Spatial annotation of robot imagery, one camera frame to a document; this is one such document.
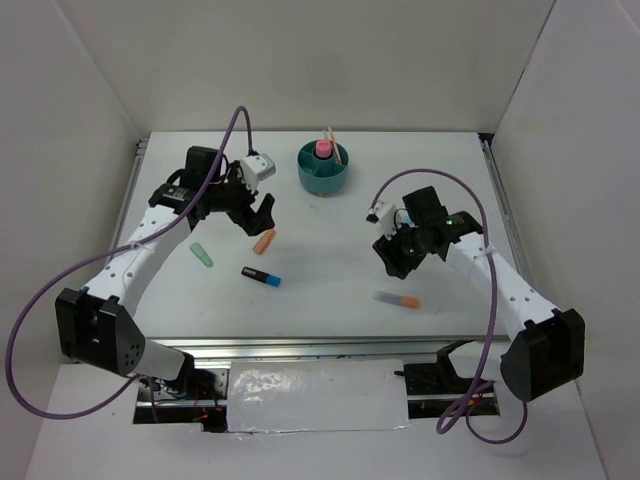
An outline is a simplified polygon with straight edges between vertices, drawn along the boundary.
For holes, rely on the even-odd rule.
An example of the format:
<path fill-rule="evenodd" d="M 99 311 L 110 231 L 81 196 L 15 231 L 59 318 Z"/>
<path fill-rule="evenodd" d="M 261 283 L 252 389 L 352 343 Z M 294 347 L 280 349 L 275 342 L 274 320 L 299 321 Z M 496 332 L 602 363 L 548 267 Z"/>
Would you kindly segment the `grey orange highlighter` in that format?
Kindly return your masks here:
<path fill-rule="evenodd" d="M 376 301 L 408 309 L 420 309 L 421 301 L 416 297 L 398 295 L 384 291 L 374 291 L 372 298 Z"/>

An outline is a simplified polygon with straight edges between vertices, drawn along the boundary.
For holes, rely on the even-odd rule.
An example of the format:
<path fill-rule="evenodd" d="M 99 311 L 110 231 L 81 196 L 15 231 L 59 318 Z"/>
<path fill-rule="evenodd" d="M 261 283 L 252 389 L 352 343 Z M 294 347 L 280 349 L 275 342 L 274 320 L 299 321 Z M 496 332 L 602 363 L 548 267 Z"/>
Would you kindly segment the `pink capped marker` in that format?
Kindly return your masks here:
<path fill-rule="evenodd" d="M 318 140 L 315 143 L 314 155 L 318 159 L 329 159 L 333 155 L 333 146 L 329 140 Z"/>

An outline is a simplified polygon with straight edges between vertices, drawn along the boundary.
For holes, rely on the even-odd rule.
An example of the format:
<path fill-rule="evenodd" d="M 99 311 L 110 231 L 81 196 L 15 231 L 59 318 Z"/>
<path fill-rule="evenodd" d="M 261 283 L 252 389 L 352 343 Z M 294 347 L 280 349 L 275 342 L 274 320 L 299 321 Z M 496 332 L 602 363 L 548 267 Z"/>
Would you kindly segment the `thin yellow pen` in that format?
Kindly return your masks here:
<path fill-rule="evenodd" d="M 323 136 L 324 136 L 324 139 L 331 144 L 334 156 L 338 157 L 339 151 L 338 151 L 337 143 L 335 141 L 335 136 L 332 129 L 328 127 L 326 130 L 324 130 Z"/>

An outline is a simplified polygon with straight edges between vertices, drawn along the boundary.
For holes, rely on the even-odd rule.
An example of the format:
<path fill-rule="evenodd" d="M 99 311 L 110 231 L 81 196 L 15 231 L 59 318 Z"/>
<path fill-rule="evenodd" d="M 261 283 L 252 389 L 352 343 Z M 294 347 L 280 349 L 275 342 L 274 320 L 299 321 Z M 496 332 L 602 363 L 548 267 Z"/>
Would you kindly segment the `thin orange pen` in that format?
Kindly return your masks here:
<path fill-rule="evenodd" d="M 327 139 L 330 141 L 330 143 L 332 145 L 332 149 L 333 149 L 335 157 L 337 159 L 337 163 L 342 165 L 343 161 L 342 161 L 339 145 L 338 145 L 338 142 L 336 141 L 335 134 L 334 134 L 333 129 L 331 127 L 327 128 Z"/>

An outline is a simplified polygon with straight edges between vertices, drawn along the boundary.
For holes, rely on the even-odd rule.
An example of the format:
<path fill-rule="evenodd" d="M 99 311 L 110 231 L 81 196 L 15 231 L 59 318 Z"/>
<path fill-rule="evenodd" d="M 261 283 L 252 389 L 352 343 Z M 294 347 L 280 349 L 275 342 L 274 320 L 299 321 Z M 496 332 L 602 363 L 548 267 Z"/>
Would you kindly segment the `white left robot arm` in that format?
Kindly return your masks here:
<path fill-rule="evenodd" d="M 145 338 L 134 321 L 147 287 L 173 250 L 211 213 L 224 213 L 248 236 L 274 227 L 272 195 L 251 206 L 260 182 L 276 172 L 265 154 L 251 153 L 225 168 L 214 166 L 218 152 L 188 149 L 185 166 L 152 194 L 125 251 L 81 289 L 64 289 L 55 302 L 62 353 L 72 360 L 120 376 L 161 379 L 176 399 L 196 390 L 192 356 Z"/>

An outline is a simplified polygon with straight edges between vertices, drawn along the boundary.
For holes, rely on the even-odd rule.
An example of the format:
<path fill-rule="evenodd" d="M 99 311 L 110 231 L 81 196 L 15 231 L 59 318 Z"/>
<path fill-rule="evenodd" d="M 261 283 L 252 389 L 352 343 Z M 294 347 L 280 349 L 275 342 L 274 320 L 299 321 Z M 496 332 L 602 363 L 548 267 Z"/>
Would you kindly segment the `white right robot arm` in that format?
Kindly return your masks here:
<path fill-rule="evenodd" d="M 372 247 L 386 273 L 405 279 L 436 255 L 495 303 L 511 341 L 500 374 L 517 399 L 535 400 L 583 374 L 586 328 L 576 310 L 561 310 L 537 293 L 493 251 L 481 224 L 466 211 L 449 212 L 434 188 L 412 192 L 403 203 L 378 201 L 366 217 L 380 228 Z"/>

